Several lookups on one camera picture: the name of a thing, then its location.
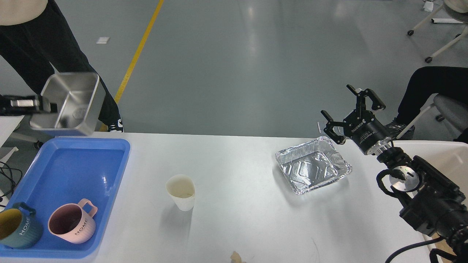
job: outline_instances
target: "black pants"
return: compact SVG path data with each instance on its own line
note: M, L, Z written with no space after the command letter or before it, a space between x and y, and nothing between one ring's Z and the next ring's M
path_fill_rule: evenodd
M36 94L55 73L51 63L59 72L96 72L54 0L49 0L42 14L31 21L0 26L0 55ZM99 120L109 125L120 115L102 79L101 83L106 96Z
M409 124L434 93L468 104L468 68L427 66L416 70L398 107L396 121ZM468 127L455 140L468 143Z

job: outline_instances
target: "shoe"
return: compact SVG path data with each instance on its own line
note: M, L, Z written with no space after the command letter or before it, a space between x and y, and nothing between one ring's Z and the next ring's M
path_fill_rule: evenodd
M124 124L122 118L119 118L116 122L107 126L108 132L124 132Z
M392 136L392 139L395 139L398 136L398 134L400 134L406 128L406 126L406 124L397 123L395 118L391 123L385 125L385 128ZM401 136L400 140L411 140L414 135L414 129L414 125L411 126L411 128L407 130L403 136Z

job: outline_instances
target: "metal box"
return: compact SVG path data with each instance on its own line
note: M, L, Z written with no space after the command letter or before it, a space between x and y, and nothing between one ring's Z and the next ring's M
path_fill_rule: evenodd
M90 135L101 112L105 91L93 72L57 73L49 77L41 95L57 104L57 113L35 114L31 129L52 136Z

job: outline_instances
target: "epoxy floor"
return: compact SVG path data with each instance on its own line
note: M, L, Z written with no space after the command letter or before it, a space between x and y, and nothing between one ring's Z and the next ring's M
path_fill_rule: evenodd
M91 65L116 94L159 0L57 3ZM434 3L435 9L442 1ZM386 124L416 69L468 66L468 39L424 62L463 25L428 23L407 36L429 14L423 4L164 0L119 101L125 129L313 138L321 135L320 110L342 120L354 109L346 84L373 89L387 105L376 113ZM448 16L441 11L436 17ZM96 44L99 37L110 41ZM2 94L31 94L2 58L0 79ZM429 116L417 125L415 139L451 136Z

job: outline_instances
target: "black cable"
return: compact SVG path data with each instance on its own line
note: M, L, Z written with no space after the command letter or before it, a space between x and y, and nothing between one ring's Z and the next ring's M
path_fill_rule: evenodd
M400 248L399 250L393 252L393 253L387 258L387 260L385 261L385 263L390 263L390 261L392 261L396 256L398 256L399 254L405 252L406 250L410 250L410 249L418 248L418 247L422 247L422 246L427 246L427 245L429 245L429 244L434 244L434 243L440 242L440 241L442 241L442 240L444 240L443 237L438 237L438 238L433 239L433 240L423 241L423 242L419 242L419 243L416 243L416 244L412 244L412 245L409 245L409 246Z
M448 259L450 261L454 261L455 259L457 259L457 256L455 256L455 255L447 253L447 252L445 252L445 251L443 251L441 249L438 249L438 248L433 248L433 249L431 249L431 252L429 253L429 259L430 259L431 263L432 262L435 262L435 263L439 262L439 260L437 259L437 255L439 255L439 256L441 256L441 257L443 257L445 259Z
M20 169L16 169L16 168L11 168L10 166L8 166L6 163L0 161L0 164L2 164L4 167L0 167L0 174L3 175L4 177L6 177L9 181L10 181L10 190L7 191L6 193L4 193L2 196L0 196L0 202L1 202L1 198L2 197L5 197L9 194L12 194L15 192L15 188L18 186L18 184L20 183L21 179L23 178L23 172L20 170ZM9 176L4 172L4 170L7 170L9 172ZM15 182L14 179L13 179L13 171L19 171L20 172L20 179L18 180L18 182Z
M385 184L383 183L382 179L386 176L386 175L391 175L392 174L392 170L390 169L385 169L383 171L381 171L380 173L377 174L377 186L380 188L380 190L382 190L382 192L384 192L386 195L388 196L391 196L391 197L395 197L396 198L396 195L394 192L390 192L386 187L385 187Z

